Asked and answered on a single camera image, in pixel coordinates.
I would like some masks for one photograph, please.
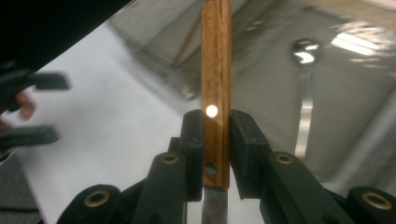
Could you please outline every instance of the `knife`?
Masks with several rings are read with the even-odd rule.
[[[202,7],[202,111],[204,118],[203,224],[228,223],[230,187],[231,5]]]
[[[304,38],[297,40],[293,45],[293,55],[301,66],[300,88],[302,92],[300,124],[297,134],[297,143],[294,151],[295,156],[303,159],[308,145],[309,130],[311,127],[312,109],[314,97],[312,94],[311,71],[314,62],[318,59],[320,45],[312,39]]]

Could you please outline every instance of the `finger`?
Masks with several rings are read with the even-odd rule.
[[[35,105],[27,94],[20,92],[15,96],[15,100],[21,105],[20,115],[23,119],[29,119],[35,112]]]

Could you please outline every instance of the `black plastic part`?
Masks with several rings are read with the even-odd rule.
[[[260,199],[265,156],[272,152],[259,126],[249,114],[231,111],[231,166],[241,199]]]
[[[3,69],[0,74],[0,106],[13,112],[20,109],[15,96],[34,86],[38,90],[68,90],[69,85],[60,73],[34,74],[32,70],[17,67],[15,70]]]
[[[7,73],[18,68],[21,68],[21,65],[15,61],[0,62],[0,74]]]
[[[51,144],[59,140],[59,135],[51,126],[0,129],[0,151],[12,147]]]
[[[183,117],[178,152],[187,159],[187,192],[189,202],[202,199],[204,163],[204,127],[201,110],[192,110]]]
[[[186,159],[176,152],[154,158],[132,224],[182,224],[187,215]]]
[[[130,2],[1,1],[0,63],[14,60],[37,71]]]
[[[369,187],[351,189],[346,198],[346,210],[356,223],[396,223],[396,199],[379,189]]]
[[[124,211],[121,224],[131,223],[145,182],[146,179],[143,179],[121,193],[120,207]]]
[[[343,196],[339,195],[339,194],[336,194],[336,193],[332,192],[331,190],[327,189],[327,192],[338,203],[338,205],[340,205],[344,209],[344,211],[347,212],[347,206],[346,206],[347,199],[344,198]]]
[[[266,178],[262,182],[260,212],[262,213],[262,219],[265,224],[289,223],[279,200]]]
[[[297,157],[270,153],[263,167],[289,223],[355,223]]]
[[[61,73],[36,73],[29,76],[26,81],[35,85],[36,89],[42,91],[65,91],[70,89],[65,75]]]
[[[178,137],[171,137],[171,141],[169,142],[168,152],[177,152],[178,151]]]
[[[103,196],[100,192],[108,193],[108,200],[98,206],[89,207],[85,203],[90,194],[98,192],[98,197]],[[58,224],[109,224],[120,223],[123,213],[119,208],[120,191],[113,186],[109,185],[96,185],[84,189],[76,198],[71,202],[62,213]]]

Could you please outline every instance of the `black clamp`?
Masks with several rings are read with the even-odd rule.
[[[51,126],[0,129],[0,152],[13,147],[26,147],[52,144],[59,135]]]
[[[261,200],[265,223],[396,223],[391,195],[374,188],[354,188],[347,198],[330,192],[297,157],[274,152],[249,114],[233,110],[231,119],[231,165],[240,198]],[[202,199],[203,146],[202,111],[194,110],[145,180],[118,191],[117,203],[115,187],[85,189],[58,223],[185,224],[186,203]]]
[[[0,105],[8,111],[16,111],[21,106],[15,96],[24,89],[35,86],[37,90],[69,90],[69,85],[63,74],[35,73],[17,63],[0,64]]]

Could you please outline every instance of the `white surface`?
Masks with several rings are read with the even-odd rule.
[[[28,123],[54,124],[62,138],[17,154],[41,215],[56,223],[85,188],[108,184],[124,190],[146,177],[154,156],[179,136],[182,115],[190,109],[174,109],[142,85],[137,77],[149,70],[105,25],[43,70],[65,71],[73,88],[32,92],[38,108]],[[233,177],[229,204],[230,223],[262,223],[259,202],[240,202]],[[190,204],[188,216],[189,224],[200,223],[201,205]]]

